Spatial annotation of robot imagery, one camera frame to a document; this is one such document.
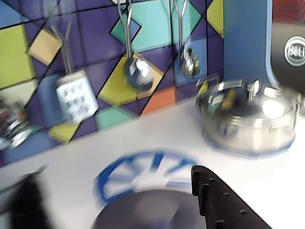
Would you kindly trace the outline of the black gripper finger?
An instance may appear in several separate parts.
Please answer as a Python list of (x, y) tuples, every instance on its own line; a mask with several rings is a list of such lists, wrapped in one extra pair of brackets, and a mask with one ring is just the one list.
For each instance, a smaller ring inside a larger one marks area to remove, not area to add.
[(269, 229), (270, 226), (219, 176), (192, 166), (192, 194), (208, 229)]
[(52, 229), (43, 203), (39, 175), (46, 167), (26, 174), (17, 183), (10, 201), (10, 227), (12, 229)]

